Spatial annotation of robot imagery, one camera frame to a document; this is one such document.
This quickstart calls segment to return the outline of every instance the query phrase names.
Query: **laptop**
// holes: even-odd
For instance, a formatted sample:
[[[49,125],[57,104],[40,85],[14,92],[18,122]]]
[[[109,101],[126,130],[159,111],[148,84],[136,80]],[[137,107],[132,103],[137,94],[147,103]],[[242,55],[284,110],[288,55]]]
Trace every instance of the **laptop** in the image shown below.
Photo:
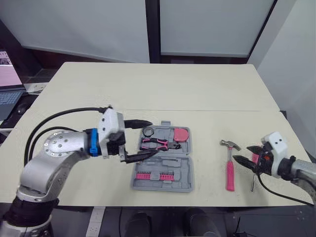
[[[7,53],[0,51],[0,121],[5,120],[25,92]]]

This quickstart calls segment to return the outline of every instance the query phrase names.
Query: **laptop screen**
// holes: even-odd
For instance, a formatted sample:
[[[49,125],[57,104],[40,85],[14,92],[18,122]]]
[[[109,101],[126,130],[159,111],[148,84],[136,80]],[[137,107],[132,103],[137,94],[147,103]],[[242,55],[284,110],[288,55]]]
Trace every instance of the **laptop screen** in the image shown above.
[[[0,87],[22,85],[7,53],[0,51]]]

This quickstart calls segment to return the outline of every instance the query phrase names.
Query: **laptop keyboard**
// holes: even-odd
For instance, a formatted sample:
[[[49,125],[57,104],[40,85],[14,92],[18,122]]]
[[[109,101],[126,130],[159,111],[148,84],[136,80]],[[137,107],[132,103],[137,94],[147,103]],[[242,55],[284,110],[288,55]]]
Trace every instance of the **laptop keyboard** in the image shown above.
[[[20,91],[0,93],[0,105],[14,104],[20,93]]]

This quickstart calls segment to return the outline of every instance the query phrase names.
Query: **computer mouse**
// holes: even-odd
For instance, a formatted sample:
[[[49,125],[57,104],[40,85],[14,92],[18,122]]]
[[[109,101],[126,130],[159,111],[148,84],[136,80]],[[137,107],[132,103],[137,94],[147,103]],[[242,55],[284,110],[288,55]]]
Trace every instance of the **computer mouse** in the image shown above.
[[[30,106],[31,105],[27,103],[21,103],[20,105],[18,105],[18,107],[16,108],[18,115],[22,116]]]

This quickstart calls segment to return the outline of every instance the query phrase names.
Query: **red object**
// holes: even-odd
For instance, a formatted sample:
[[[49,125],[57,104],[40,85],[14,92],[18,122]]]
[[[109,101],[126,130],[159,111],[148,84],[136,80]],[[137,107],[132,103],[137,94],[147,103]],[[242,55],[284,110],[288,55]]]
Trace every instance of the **red object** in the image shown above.
[[[173,140],[176,142],[185,142],[189,138],[189,132],[184,128],[175,128]]]
[[[235,191],[234,166],[232,161],[227,162],[226,166],[226,190]]]
[[[137,173],[136,174],[136,179],[150,180],[150,174]],[[174,181],[174,176],[172,174],[161,174],[160,175],[160,180]]]
[[[259,155],[252,153],[252,162],[258,163]]]

